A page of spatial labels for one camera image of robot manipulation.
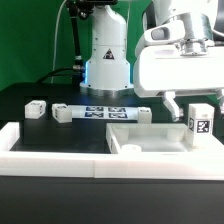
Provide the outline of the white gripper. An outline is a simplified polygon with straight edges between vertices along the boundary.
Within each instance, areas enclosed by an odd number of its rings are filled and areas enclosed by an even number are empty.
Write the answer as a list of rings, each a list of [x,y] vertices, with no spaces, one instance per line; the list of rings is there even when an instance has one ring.
[[[174,45],[146,47],[134,65],[133,83],[141,98],[163,95],[163,104],[174,122],[183,117],[176,95],[216,91],[220,113],[224,115],[224,47],[210,47],[205,56],[181,56]]]

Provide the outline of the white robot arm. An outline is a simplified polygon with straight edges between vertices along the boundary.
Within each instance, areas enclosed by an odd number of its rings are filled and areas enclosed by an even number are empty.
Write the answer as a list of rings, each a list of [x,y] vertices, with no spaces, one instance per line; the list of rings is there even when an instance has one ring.
[[[224,115],[224,0],[146,0],[129,25],[112,9],[118,0],[77,0],[92,18],[92,54],[80,89],[91,94],[133,91],[163,99],[214,95]]]

